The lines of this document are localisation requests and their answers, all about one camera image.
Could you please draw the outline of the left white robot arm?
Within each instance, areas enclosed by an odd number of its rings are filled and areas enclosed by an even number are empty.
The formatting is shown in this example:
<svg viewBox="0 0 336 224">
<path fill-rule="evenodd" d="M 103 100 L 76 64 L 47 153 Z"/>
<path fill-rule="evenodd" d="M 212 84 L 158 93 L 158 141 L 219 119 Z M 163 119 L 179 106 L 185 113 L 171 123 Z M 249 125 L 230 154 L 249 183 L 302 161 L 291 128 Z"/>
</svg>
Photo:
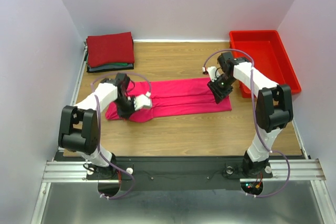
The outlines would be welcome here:
<svg viewBox="0 0 336 224">
<path fill-rule="evenodd" d="M 127 94 L 130 82 L 130 77 L 125 73 L 118 73 L 114 79 L 104 78 L 82 102 L 67 105 L 61 112 L 59 147 L 81 155 L 91 163 L 85 166 L 87 171 L 100 173 L 106 179 L 123 171 L 117 167 L 116 156 L 100 143 L 100 112 L 113 103 L 117 115 L 129 119 L 135 112 L 135 96 Z"/>
</svg>

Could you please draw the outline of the pink t shirt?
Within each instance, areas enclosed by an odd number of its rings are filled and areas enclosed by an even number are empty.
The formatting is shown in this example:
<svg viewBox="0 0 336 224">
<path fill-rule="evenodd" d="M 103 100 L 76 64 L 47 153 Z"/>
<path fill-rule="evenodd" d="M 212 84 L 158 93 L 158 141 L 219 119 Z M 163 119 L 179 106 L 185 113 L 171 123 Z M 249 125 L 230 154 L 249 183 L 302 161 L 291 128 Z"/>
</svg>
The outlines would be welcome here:
<svg viewBox="0 0 336 224">
<path fill-rule="evenodd" d="M 226 97 L 217 104 L 207 83 L 207 78 L 153 81 L 152 108 L 136 111 L 129 120 L 144 123 L 167 116 L 231 111 L 230 99 Z"/>
</svg>

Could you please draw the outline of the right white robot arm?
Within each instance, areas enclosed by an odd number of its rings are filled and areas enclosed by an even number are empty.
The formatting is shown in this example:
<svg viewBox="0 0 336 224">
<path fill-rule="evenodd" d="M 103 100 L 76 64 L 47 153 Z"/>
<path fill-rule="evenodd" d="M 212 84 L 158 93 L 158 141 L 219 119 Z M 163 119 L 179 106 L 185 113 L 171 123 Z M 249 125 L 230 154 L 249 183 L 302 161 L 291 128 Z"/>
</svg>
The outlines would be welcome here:
<svg viewBox="0 0 336 224">
<path fill-rule="evenodd" d="M 221 103 L 233 90 L 232 84 L 240 81 L 251 92 L 255 137 L 245 152 L 241 170 L 253 177 L 265 171 L 272 146 L 280 132 L 293 119 L 291 88 L 278 84 L 255 68 L 253 58 L 242 51 L 242 57 L 235 58 L 233 49 L 218 51 L 218 67 L 202 66 L 203 74 L 209 76 L 207 86 L 215 102 Z"/>
</svg>

